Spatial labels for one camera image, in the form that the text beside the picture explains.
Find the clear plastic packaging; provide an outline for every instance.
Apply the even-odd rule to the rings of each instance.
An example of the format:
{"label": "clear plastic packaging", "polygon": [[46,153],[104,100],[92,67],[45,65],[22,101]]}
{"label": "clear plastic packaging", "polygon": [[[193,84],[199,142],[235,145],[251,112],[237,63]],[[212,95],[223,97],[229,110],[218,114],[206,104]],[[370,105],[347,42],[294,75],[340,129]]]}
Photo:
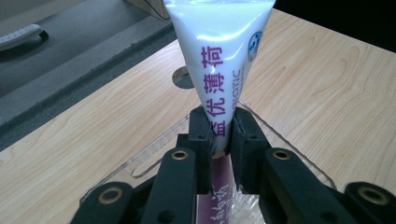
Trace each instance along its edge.
{"label": "clear plastic packaging", "polygon": [[[246,104],[239,101],[240,106],[250,111],[258,124],[262,128],[265,136],[273,147],[283,147],[296,153],[309,170],[318,178],[318,180],[326,186],[335,189],[333,181],[321,171],[312,161],[305,157],[296,147],[290,144],[272,127],[270,127],[263,119],[261,119],[254,111],[252,111]],[[145,182],[149,178],[157,174],[160,167],[161,158],[163,154],[175,147],[177,135],[179,133],[187,133],[189,130],[189,118],[182,118],[178,123],[172,126],[161,137],[149,144],[117,170],[101,180],[95,187],[90,189],[84,197],[81,198],[83,202],[90,192],[98,186],[107,182],[121,181],[136,187]],[[233,190],[233,211],[232,223],[265,223],[262,218],[262,213],[259,208],[259,198],[256,195],[244,195],[236,189]]]}

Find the wooden table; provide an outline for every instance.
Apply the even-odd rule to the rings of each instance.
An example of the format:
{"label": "wooden table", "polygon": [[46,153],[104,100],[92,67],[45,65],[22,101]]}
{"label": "wooden table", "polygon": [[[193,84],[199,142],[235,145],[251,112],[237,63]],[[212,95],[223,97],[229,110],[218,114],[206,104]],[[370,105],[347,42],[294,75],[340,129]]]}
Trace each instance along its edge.
{"label": "wooden table", "polygon": [[[396,193],[396,55],[274,10],[241,99],[335,181]],[[200,104],[175,41],[0,153],[0,223],[78,199]]]}

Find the toothpaste tube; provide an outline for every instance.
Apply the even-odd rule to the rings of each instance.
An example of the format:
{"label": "toothpaste tube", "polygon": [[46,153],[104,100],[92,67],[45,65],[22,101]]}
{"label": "toothpaste tube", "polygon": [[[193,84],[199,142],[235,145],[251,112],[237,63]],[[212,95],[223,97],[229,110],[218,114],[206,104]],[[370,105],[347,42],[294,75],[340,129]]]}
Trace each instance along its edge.
{"label": "toothpaste tube", "polygon": [[224,155],[233,112],[275,0],[164,0],[192,82]]}

